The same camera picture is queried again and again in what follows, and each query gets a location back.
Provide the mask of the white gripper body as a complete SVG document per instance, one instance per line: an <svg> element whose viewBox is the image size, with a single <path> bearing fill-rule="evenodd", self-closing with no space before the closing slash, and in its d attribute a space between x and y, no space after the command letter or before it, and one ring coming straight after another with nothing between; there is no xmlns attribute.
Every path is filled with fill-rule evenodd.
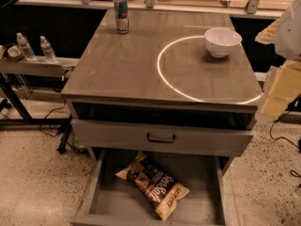
<svg viewBox="0 0 301 226"><path fill-rule="evenodd" d="M301 0L293 0L277 24L275 51L290 60L301 60Z"/></svg>

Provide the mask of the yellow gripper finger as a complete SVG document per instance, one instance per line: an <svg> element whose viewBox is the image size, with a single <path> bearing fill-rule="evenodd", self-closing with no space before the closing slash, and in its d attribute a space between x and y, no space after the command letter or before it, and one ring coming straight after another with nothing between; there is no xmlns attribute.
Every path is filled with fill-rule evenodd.
<svg viewBox="0 0 301 226"><path fill-rule="evenodd" d="M275 79L261 108L261 114L278 119L288 104L301 94L301 62L287 60L277 69Z"/></svg>
<svg viewBox="0 0 301 226"><path fill-rule="evenodd" d="M264 45L274 44L277 34L277 25L279 19L276 19L271 24L269 24L263 31L259 32L255 38L255 41Z"/></svg>

